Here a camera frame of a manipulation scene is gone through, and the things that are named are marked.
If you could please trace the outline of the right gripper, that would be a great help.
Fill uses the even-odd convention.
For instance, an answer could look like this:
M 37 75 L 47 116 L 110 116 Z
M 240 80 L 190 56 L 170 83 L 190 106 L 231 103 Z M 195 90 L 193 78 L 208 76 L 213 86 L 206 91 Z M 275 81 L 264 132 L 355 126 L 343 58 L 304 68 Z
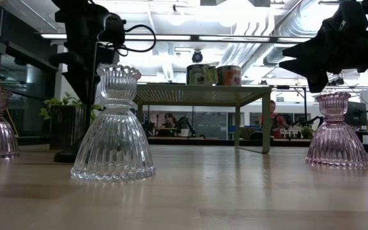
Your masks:
M 328 69 L 366 71 L 361 60 L 368 50 L 367 28 L 362 4 L 343 1 L 332 17 L 323 21 L 323 30 L 315 37 L 282 51 L 283 56 L 296 59 L 282 61 L 279 66 L 305 77 L 309 91 L 320 93 L 328 84 Z

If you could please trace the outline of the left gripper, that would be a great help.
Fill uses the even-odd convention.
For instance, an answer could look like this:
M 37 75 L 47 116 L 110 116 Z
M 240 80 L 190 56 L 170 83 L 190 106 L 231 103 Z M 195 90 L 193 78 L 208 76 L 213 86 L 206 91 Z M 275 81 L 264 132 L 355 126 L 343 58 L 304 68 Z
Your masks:
M 82 103 L 88 102 L 88 68 L 93 62 L 96 42 L 119 44 L 119 16 L 106 7 L 88 0 L 52 0 L 59 8 L 55 21 L 66 29 L 67 52 L 49 58 L 52 66 L 66 64 L 62 75 Z

